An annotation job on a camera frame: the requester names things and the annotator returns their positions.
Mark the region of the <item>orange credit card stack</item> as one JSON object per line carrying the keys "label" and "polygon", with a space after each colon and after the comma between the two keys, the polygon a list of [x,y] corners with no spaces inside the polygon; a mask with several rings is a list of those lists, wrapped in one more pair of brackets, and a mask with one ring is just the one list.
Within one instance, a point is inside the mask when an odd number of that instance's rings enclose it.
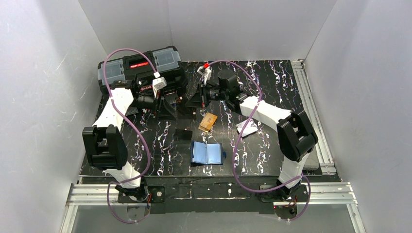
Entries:
{"label": "orange credit card stack", "polygon": [[198,129],[209,132],[217,120],[217,116],[212,113],[206,113],[203,117]]}

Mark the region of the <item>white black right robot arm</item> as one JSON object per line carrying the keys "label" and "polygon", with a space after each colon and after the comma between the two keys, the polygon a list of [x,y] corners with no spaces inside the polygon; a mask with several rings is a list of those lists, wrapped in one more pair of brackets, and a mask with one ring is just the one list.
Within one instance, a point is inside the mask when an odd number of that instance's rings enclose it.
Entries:
{"label": "white black right robot arm", "polygon": [[204,81],[198,84],[187,107],[205,108],[211,101],[224,101],[231,111],[245,116],[246,123],[254,119],[277,132],[284,160],[276,186],[265,190],[253,190],[243,184],[241,187],[254,193],[278,191],[284,196],[291,195],[298,189],[307,158],[318,143],[307,113],[276,107],[266,103],[262,95],[252,96],[242,91],[237,76],[231,70],[219,71],[218,84],[209,82],[212,69],[208,65],[199,67],[197,72]]}

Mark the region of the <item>navy blue card holder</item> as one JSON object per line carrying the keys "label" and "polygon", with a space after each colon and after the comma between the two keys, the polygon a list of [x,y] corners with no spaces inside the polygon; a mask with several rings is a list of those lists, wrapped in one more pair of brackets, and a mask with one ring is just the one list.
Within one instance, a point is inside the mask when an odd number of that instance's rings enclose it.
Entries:
{"label": "navy blue card holder", "polygon": [[207,144],[192,141],[190,158],[190,162],[196,165],[223,165],[226,153],[221,143]]}

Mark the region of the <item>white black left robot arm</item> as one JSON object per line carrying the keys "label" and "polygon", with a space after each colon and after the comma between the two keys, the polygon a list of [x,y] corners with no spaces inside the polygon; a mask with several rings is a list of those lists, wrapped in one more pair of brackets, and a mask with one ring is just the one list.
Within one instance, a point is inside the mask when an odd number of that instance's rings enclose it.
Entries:
{"label": "white black left robot arm", "polygon": [[114,81],[108,86],[109,98],[90,127],[82,131],[90,166],[113,176],[125,189],[141,186],[142,174],[128,162],[128,151],[121,135],[123,122],[131,123],[126,113],[142,90],[135,81]]}

